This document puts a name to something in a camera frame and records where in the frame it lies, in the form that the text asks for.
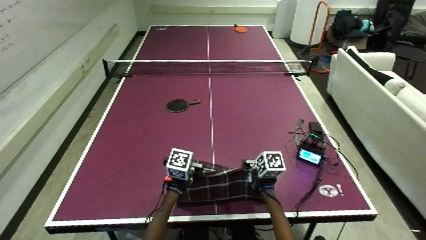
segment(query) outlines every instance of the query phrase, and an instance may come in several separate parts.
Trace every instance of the white couch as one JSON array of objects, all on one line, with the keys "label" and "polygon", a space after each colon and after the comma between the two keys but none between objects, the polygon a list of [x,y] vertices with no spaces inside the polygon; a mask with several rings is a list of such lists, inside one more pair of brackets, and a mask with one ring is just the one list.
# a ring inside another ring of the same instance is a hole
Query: white couch
[{"label": "white couch", "polygon": [[358,56],[394,79],[385,88],[340,49],[328,92],[372,157],[426,218],[426,96],[392,72],[393,53]]}]

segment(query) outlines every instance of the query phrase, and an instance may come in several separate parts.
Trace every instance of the ping pong paddle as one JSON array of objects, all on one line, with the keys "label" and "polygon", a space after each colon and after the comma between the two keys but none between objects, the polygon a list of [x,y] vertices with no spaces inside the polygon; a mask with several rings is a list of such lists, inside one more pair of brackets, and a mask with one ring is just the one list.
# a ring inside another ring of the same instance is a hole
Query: ping pong paddle
[{"label": "ping pong paddle", "polygon": [[237,24],[235,24],[235,30],[239,33],[245,33],[249,31],[249,29],[247,27],[239,26]]},{"label": "ping pong paddle", "polygon": [[168,112],[180,113],[180,112],[185,112],[191,105],[200,104],[200,103],[201,103],[200,100],[193,100],[192,102],[188,102],[185,99],[176,99],[168,102],[165,109],[168,110]]}]

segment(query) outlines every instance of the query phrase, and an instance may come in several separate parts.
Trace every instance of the black paddle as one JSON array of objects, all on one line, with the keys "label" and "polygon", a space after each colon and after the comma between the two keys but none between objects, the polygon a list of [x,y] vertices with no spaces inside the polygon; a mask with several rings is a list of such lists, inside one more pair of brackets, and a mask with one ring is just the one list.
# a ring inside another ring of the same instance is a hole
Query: black paddle
[{"label": "black paddle", "polygon": [[191,105],[200,104],[200,100],[188,102],[185,99],[176,99],[168,103],[165,109],[172,113],[185,112]]}]

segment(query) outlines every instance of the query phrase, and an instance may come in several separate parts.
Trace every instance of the small screen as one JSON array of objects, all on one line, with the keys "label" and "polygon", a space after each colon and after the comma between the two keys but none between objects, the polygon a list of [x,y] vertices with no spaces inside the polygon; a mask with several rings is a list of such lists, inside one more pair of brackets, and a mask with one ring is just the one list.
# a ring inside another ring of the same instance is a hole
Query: small screen
[{"label": "small screen", "polygon": [[309,150],[301,148],[299,151],[299,158],[307,160],[313,164],[320,164],[321,162],[321,154],[311,152]]}]

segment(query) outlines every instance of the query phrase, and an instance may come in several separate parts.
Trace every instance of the apriltag cube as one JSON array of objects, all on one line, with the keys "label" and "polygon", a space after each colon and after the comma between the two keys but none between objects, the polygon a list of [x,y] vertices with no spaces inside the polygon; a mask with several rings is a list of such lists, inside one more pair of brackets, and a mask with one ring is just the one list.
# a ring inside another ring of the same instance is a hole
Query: apriltag cube
[{"label": "apriltag cube", "polygon": [[192,164],[193,152],[179,148],[172,148],[167,163],[167,175],[172,178],[188,181],[191,178],[189,168]]},{"label": "apriltag cube", "polygon": [[285,169],[283,153],[264,151],[256,159],[259,178],[276,178]]}]

